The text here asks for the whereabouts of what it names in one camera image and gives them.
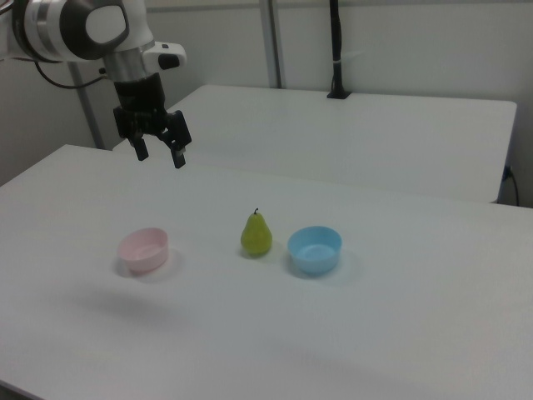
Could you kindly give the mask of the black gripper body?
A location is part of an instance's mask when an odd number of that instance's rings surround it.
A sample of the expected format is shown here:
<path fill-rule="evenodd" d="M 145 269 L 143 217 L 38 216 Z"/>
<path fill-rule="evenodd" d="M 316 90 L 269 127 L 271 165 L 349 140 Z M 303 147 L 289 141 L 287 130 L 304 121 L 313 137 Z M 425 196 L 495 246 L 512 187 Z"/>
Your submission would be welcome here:
<path fill-rule="evenodd" d="M 141 131 L 159 139 L 169 139 L 165 93 L 159 73 L 131 81 L 115 82 L 120 105 L 113 109 L 120 138 L 130 138 Z"/>

